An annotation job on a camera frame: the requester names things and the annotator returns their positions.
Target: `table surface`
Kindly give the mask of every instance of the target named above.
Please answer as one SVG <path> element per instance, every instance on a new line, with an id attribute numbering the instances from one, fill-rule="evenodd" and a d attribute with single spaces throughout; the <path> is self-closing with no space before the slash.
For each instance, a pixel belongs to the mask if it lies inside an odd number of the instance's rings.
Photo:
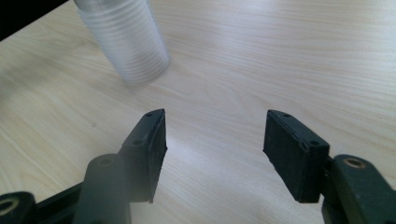
<path id="1" fill-rule="evenodd" d="M 0 194 L 37 201 L 83 180 L 150 110 L 168 153 L 134 223 L 321 223 L 262 153 L 266 111 L 292 114 L 331 156 L 372 162 L 396 188 L 394 1 L 151 0 L 172 62 L 131 88 L 72 1 L 0 42 Z"/>

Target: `stacked plastic cups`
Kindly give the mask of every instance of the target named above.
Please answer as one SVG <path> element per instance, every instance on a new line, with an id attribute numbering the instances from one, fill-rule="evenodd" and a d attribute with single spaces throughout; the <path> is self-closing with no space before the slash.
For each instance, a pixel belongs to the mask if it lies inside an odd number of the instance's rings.
<path id="1" fill-rule="evenodd" d="M 147 83 L 169 56 L 146 0 L 75 0 L 78 13 L 117 73 L 130 85 Z"/>

